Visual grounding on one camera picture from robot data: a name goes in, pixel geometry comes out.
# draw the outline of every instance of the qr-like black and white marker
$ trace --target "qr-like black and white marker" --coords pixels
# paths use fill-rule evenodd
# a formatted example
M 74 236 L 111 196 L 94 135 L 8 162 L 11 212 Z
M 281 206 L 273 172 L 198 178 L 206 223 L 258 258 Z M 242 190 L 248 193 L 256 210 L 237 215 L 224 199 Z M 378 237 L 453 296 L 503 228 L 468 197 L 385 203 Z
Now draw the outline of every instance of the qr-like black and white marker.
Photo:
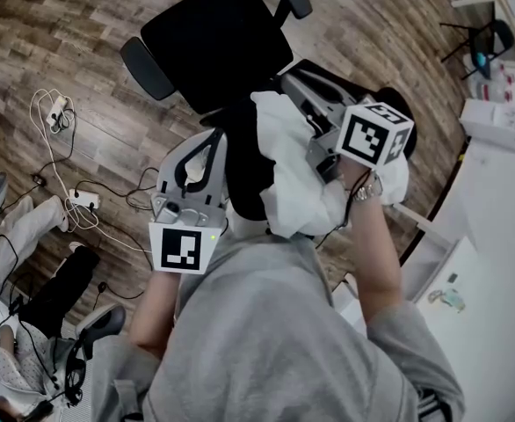
M 200 255 L 200 231 L 163 229 L 162 267 L 196 271 L 199 270 Z
M 404 146 L 406 145 L 406 140 L 408 139 L 408 133 L 410 132 L 409 128 L 405 130 L 399 131 L 396 133 L 395 139 L 392 141 L 392 147 L 387 156 L 387 161 L 385 164 L 394 161 L 400 156 L 400 153 L 404 150 Z
M 402 123 L 408 121 L 408 119 L 402 116 L 399 112 L 384 105 L 369 105 L 366 106 L 366 108 L 372 113 L 375 113 L 380 117 L 384 117 L 390 123 Z
M 381 156 L 388 130 L 353 115 L 345 133 L 342 149 L 376 164 Z

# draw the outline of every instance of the gray sleeve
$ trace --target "gray sleeve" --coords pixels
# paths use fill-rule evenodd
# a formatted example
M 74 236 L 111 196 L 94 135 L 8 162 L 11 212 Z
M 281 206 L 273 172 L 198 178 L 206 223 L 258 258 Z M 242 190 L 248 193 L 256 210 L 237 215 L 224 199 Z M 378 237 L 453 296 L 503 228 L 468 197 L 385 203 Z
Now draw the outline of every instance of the gray sleeve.
M 367 325 L 367 336 L 416 390 L 420 416 L 445 404 L 445 420 L 461 420 L 465 410 L 461 386 L 413 303 L 405 302 L 381 311 Z
M 93 345 L 91 363 L 91 421 L 120 422 L 140 413 L 160 360 L 125 337 L 109 336 Z

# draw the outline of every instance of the white marker cube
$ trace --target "white marker cube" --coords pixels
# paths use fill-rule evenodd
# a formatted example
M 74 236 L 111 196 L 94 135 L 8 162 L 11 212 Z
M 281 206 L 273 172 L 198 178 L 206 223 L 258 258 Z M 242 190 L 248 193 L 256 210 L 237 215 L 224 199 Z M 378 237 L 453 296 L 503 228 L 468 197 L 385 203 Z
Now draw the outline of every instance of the white marker cube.
M 336 152 L 377 169 L 403 152 L 414 121 L 386 103 L 348 106 Z

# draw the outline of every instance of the silver watch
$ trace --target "silver watch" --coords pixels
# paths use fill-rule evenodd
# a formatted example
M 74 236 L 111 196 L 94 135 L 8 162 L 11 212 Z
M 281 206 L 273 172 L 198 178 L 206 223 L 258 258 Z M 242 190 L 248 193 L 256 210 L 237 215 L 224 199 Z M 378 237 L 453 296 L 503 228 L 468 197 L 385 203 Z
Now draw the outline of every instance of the silver watch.
M 380 197 L 382 195 L 382 183 L 376 172 L 373 172 L 374 181 L 370 185 L 362 186 L 355 193 L 353 201 L 365 201 L 372 197 Z

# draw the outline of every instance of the gray t-shirt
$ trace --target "gray t-shirt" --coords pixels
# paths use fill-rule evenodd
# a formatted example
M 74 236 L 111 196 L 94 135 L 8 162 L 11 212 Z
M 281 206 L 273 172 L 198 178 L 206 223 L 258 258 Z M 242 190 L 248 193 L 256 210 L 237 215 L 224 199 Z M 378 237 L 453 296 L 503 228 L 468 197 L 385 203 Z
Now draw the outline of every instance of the gray t-shirt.
M 185 276 L 162 362 L 124 337 L 94 345 L 93 421 L 461 420 L 462 391 L 416 307 L 358 334 L 332 307 L 305 238 L 223 245 Z

